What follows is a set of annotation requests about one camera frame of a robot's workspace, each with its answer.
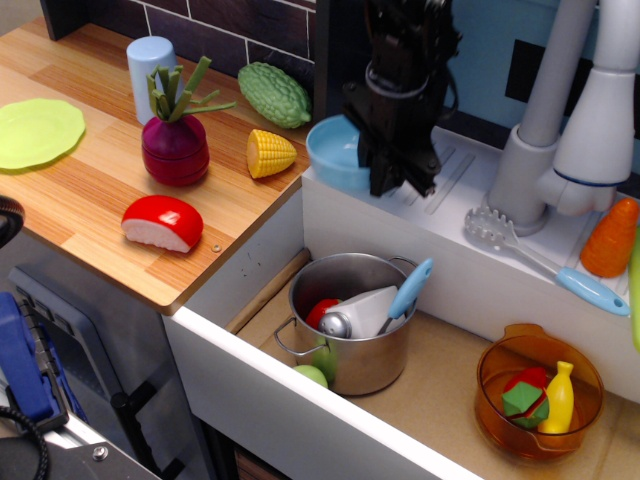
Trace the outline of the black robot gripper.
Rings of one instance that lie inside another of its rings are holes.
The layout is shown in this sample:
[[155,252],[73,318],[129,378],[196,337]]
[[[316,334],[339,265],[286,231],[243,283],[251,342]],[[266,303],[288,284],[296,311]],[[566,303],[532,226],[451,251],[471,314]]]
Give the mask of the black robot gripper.
[[358,159],[370,165],[373,196],[400,187],[405,177],[421,196],[434,191],[441,164],[431,134],[444,113],[447,90],[446,67],[427,74],[416,86],[405,87],[369,64],[362,83],[343,85],[343,111],[360,132]]

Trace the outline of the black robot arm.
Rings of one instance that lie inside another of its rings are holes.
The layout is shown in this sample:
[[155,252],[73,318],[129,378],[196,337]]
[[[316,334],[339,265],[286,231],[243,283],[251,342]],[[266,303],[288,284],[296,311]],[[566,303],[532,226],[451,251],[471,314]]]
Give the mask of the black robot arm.
[[365,13],[371,58],[363,83],[343,87],[343,112],[359,132],[358,161],[371,195],[409,183],[426,197],[441,171],[432,131],[457,110],[445,105],[457,93],[448,62],[461,40],[452,4],[368,1]]

